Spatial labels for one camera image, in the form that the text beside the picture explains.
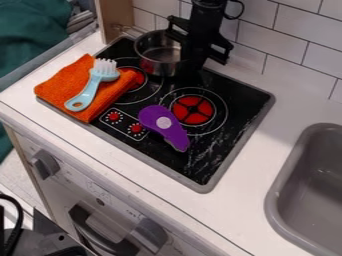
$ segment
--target green fabric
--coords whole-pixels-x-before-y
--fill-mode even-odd
[[[0,0],[0,77],[66,39],[71,10],[67,0]],[[0,124],[0,162],[11,149]]]

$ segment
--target toy stove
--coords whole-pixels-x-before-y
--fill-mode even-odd
[[[120,69],[134,69],[139,76],[129,92],[91,123],[97,128],[92,131],[189,188],[209,192],[271,108],[273,97],[208,70],[191,79],[148,76],[139,68],[133,44],[121,38],[97,55],[115,59]],[[139,111],[158,104],[170,109],[187,131],[191,144],[185,153],[139,123]]]

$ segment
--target purple toy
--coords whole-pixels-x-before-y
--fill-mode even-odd
[[[188,149],[190,141],[186,131],[167,108],[148,106],[140,111],[139,122],[147,129],[161,134],[176,150],[185,152]]]

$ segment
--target orange towel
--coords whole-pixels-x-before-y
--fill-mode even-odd
[[[81,111],[72,112],[64,107],[64,103],[78,95],[86,86],[89,70],[94,65],[94,58],[84,55],[75,63],[60,70],[48,81],[34,88],[35,94],[76,119],[89,123],[104,111],[111,103],[127,92],[135,83],[137,74],[134,71],[120,71],[118,80],[111,83],[101,83],[91,105]]]

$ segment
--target white countertop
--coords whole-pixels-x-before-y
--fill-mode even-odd
[[[272,229],[265,217],[264,199],[302,131],[319,122],[342,124],[342,105],[300,85],[208,62],[218,72],[273,93],[276,103],[214,190],[198,194],[36,101],[34,86],[104,46],[100,33],[95,33],[18,81],[0,95],[2,118],[16,120],[81,159],[113,186],[135,195],[228,254],[247,255],[232,241],[254,255],[310,255]]]

